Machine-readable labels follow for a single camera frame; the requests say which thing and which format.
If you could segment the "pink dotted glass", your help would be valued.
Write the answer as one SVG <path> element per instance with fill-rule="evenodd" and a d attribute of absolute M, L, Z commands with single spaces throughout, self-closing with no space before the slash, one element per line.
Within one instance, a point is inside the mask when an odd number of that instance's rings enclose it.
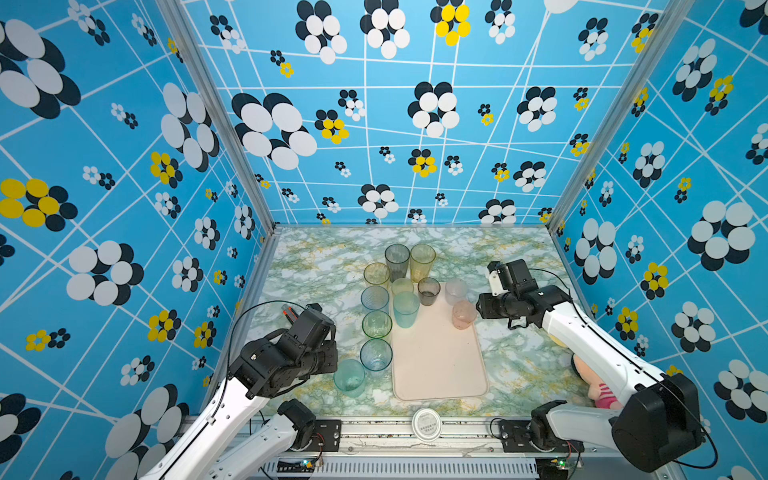
<path fill-rule="evenodd" d="M 458 301 L 452 308 L 452 323 L 458 330 L 471 327 L 477 316 L 478 312 L 475 305 L 468 300 Z"/>

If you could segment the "teal glass lowest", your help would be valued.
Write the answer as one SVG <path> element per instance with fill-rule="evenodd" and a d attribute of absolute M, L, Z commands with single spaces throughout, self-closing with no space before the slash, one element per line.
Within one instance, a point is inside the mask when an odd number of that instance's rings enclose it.
<path fill-rule="evenodd" d="M 366 370 L 359 360 L 342 360 L 333 375 L 336 388 L 351 398 L 359 397 L 365 389 Z"/>

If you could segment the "clear dotted glass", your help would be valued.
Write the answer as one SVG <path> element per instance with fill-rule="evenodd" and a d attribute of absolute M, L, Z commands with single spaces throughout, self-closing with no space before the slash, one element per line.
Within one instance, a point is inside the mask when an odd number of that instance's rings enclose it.
<path fill-rule="evenodd" d="M 464 280 L 454 278 L 445 283 L 444 292 L 446 302 L 455 305 L 467 298 L 468 285 Z"/>

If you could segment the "small grey glass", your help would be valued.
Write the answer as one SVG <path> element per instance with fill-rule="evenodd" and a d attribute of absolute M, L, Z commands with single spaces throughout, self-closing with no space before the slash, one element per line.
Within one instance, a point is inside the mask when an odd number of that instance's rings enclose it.
<path fill-rule="evenodd" d="M 423 306 L 431 306 L 441 292 L 441 283 L 432 277 L 426 277 L 418 282 L 417 291 L 420 303 Z"/>

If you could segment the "blue short glass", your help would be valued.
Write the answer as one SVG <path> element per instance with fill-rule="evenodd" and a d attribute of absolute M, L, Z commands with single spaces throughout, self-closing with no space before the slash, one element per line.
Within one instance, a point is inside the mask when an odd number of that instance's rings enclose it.
<path fill-rule="evenodd" d="M 360 295 L 362 306 L 370 311 L 386 310 L 389 300 L 390 294 L 388 289 L 380 285 L 369 286 Z"/>

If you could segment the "teal glass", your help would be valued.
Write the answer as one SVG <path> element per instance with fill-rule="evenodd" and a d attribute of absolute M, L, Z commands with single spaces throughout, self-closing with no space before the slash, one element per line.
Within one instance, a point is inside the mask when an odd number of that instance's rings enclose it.
<path fill-rule="evenodd" d="M 416 322 L 420 300 L 413 292 L 401 292 L 394 296 L 393 310 L 396 324 L 403 329 L 411 328 Z"/>

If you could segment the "light green short glass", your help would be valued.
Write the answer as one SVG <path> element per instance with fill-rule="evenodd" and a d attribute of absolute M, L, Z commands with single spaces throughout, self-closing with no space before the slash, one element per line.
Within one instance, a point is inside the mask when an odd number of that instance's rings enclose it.
<path fill-rule="evenodd" d="M 398 278 L 390 283 L 390 288 L 393 295 L 412 293 L 414 284 L 409 278 Z"/>

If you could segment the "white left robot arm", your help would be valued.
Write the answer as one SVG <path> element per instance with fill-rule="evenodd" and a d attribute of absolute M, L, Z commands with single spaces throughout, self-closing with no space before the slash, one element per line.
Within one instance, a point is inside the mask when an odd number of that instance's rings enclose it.
<path fill-rule="evenodd" d="M 203 413 L 179 442 L 142 477 L 144 479 L 246 479 L 274 457 L 302 449 L 315 433 L 316 415 L 297 399 L 283 402 L 275 415 L 236 446 L 231 442 L 291 382 L 334 373 L 338 352 L 334 339 L 296 347 L 270 338 L 248 343 L 230 366 Z"/>

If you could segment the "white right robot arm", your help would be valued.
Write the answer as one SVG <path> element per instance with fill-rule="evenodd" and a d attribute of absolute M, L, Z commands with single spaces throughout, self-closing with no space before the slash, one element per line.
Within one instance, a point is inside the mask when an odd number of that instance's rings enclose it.
<path fill-rule="evenodd" d="M 557 286 L 520 296 L 479 296 L 484 319 L 524 320 L 556 338 L 589 367 L 620 403 L 617 410 L 553 400 L 531 412 L 533 444 L 549 450 L 565 441 L 620 452 L 634 467 L 653 472 L 697 449 L 705 439 L 698 389 L 683 374 L 668 375 L 626 349 L 587 318 Z"/>

